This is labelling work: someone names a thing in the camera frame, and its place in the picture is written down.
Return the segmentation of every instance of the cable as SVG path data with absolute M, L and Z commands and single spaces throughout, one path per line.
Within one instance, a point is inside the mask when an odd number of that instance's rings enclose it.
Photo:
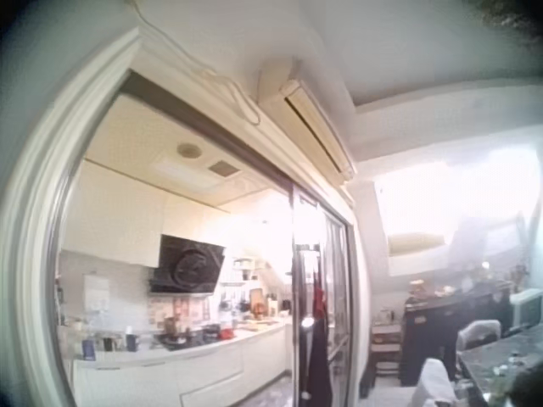
M 193 68 L 193 71 L 199 75 L 201 78 L 205 79 L 209 83 L 213 85 L 219 85 L 224 86 L 228 92 L 230 93 L 230 96 L 232 97 L 233 102 L 235 103 L 235 109 L 237 110 L 238 115 L 242 118 L 247 120 L 251 125 L 257 126 L 260 124 L 260 113 L 258 110 L 253 106 L 253 101 L 248 98 L 245 93 L 242 91 L 241 87 L 236 81 L 233 81 L 231 78 L 219 75 L 216 70 L 213 69 L 210 65 L 207 65 L 198 59 L 196 59 L 193 55 L 191 55 L 187 50 L 185 50 L 181 45 L 179 45 L 178 42 L 176 42 L 171 36 L 169 36 L 166 32 L 162 31 L 158 26 L 151 23 L 149 20 L 147 20 L 140 8 L 137 4 L 137 0 L 131 0 L 130 3 L 136 10 L 136 14 L 139 17 L 139 19 L 148 27 L 153 29 L 159 36 L 162 38 L 163 41 L 170 47 L 174 47 L 177 51 L 179 51 L 182 55 L 185 56 L 193 65 L 196 65 L 198 67 L 197 69 Z M 248 107 L 253 114 L 255 115 L 255 120 L 250 119 L 248 117 L 247 113 L 242 107 L 242 104 L 239 102 L 239 99 L 241 99 L 242 103 Z

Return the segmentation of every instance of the table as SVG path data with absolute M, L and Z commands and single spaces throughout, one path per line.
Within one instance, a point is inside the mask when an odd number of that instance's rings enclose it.
M 479 393 L 490 393 L 494 367 L 507 365 L 511 352 L 517 351 L 527 367 L 543 360 L 543 325 L 533 326 L 512 337 L 461 352 L 462 368 L 471 377 Z

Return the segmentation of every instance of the wall-mounted air conditioner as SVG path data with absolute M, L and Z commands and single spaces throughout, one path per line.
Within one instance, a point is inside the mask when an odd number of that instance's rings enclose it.
M 292 58 L 267 61 L 260 72 L 258 103 L 328 181 L 341 187 L 353 178 L 355 167 L 299 68 L 300 61 Z

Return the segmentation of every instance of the door frame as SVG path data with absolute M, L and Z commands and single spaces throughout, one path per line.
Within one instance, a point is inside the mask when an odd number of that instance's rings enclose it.
M 286 176 L 355 224 L 342 196 L 256 104 L 252 103 L 260 116 L 257 126 L 232 108 L 232 95 L 225 96 L 224 89 L 195 70 L 182 51 L 156 31 L 142 25 L 125 32 L 89 55 L 56 95 L 28 137 L 0 209 L 0 267 L 12 270 L 6 299 L 14 304 L 9 347 L 17 349 L 14 361 L 24 366 L 23 383 L 36 405 L 74 405 L 49 326 L 52 301 L 47 294 L 52 292 L 54 275 L 47 271 L 55 263 L 51 258 L 58 234 L 55 219 L 63 212 L 74 168 L 93 127 L 131 70 L 212 115 L 250 148 L 266 152 Z

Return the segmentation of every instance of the dresser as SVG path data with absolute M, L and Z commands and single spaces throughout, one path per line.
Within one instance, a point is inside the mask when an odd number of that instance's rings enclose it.
M 402 386 L 416 386 L 424 361 L 443 361 L 449 378 L 456 371 L 456 337 L 476 320 L 498 320 L 501 331 L 512 325 L 510 284 L 488 282 L 469 293 L 406 302 L 400 358 Z

